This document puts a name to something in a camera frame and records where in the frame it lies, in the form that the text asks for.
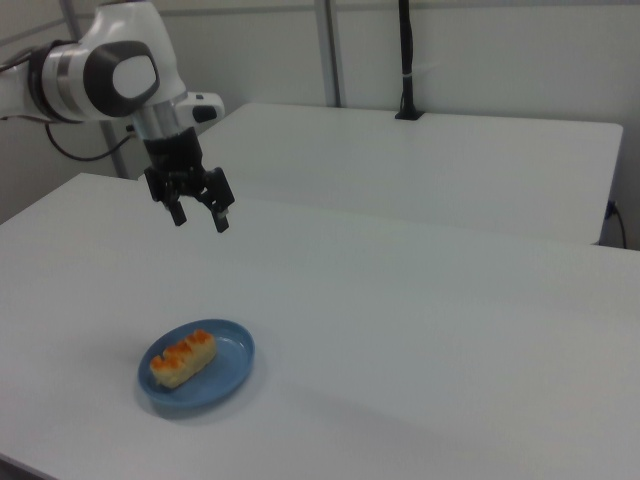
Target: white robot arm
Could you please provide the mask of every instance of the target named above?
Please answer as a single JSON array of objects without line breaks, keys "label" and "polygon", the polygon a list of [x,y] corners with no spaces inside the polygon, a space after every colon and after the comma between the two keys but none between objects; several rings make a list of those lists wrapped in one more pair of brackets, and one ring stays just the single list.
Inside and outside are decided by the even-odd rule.
[{"label": "white robot arm", "polygon": [[218,95],[191,93],[180,79],[162,19],[145,0],[108,2],[78,42],[55,41],[21,52],[0,67],[0,118],[78,123],[131,116],[151,158],[151,196],[186,221],[180,195],[228,228],[234,202],[221,169],[207,172],[194,126],[220,119]]}]

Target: table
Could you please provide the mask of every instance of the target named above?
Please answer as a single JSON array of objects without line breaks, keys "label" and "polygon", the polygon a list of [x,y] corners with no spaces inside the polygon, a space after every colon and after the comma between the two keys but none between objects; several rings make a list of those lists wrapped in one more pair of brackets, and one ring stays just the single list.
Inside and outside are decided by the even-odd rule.
[{"label": "table", "polygon": [[239,193],[386,218],[592,244],[622,127],[248,104],[200,136]]},{"label": "table", "polygon": [[[0,226],[0,457],[52,478],[636,479],[635,252],[239,197],[231,228],[81,175]],[[250,378],[154,408],[200,318]]]}]

